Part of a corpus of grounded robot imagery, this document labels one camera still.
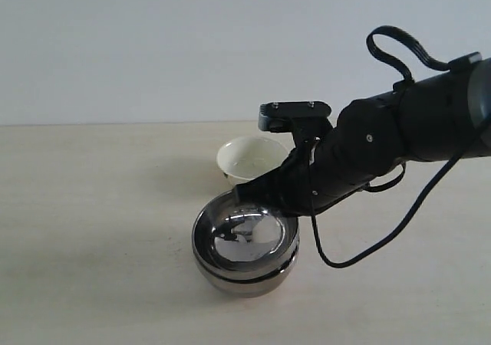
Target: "stainless steel bowl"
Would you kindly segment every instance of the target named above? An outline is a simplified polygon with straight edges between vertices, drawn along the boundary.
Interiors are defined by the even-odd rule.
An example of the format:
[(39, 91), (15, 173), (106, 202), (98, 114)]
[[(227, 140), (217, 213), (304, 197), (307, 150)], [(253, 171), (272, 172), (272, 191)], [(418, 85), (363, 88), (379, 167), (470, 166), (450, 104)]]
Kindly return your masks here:
[(235, 205), (232, 192), (214, 198), (193, 226), (198, 269), (216, 288), (257, 297), (277, 288), (298, 254), (298, 219), (260, 205)]

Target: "table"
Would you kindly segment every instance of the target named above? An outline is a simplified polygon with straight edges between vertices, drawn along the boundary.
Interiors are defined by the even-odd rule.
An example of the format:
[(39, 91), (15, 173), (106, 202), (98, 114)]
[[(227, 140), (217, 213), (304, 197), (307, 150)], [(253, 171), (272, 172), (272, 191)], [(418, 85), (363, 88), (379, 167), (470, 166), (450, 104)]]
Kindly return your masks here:
[[(298, 262), (263, 297), (198, 272), (190, 233), (229, 187), (215, 164), (255, 122), (0, 128), (1, 344), (484, 344), (491, 339), (491, 159), (462, 161), (396, 241), (351, 268)], [(287, 134), (264, 134), (292, 145)], [(319, 216), (344, 260), (386, 235), (442, 163)]]

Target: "white ceramic bowl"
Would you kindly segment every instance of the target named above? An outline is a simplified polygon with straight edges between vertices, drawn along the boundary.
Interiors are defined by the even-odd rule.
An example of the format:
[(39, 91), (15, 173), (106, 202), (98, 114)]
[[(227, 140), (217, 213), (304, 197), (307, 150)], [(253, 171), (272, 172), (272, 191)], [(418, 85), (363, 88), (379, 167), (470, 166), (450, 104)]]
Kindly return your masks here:
[(288, 156), (280, 142), (264, 136), (241, 136), (220, 147), (216, 163), (232, 186), (251, 181), (280, 166)]

